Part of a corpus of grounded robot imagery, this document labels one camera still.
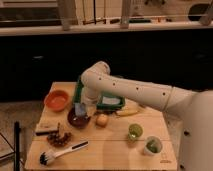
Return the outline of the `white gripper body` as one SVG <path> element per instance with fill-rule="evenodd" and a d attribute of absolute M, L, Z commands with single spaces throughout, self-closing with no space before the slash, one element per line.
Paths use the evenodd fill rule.
<path fill-rule="evenodd" d="M 87 115 L 88 116 L 93 116 L 95 114 L 95 112 L 96 112 L 96 105 L 88 103 L 85 100 L 82 100 L 82 103 L 85 105 Z"/>

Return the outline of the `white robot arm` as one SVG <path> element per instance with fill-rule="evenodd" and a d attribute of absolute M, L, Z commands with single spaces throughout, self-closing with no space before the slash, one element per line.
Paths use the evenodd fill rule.
<path fill-rule="evenodd" d="M 93 64 L 80 78 L 88 104 L 105 91 L 181 118 L 177 170 L 213 171 L 213 90 L 192 91 L 115 77 L 104 61 Z"/>

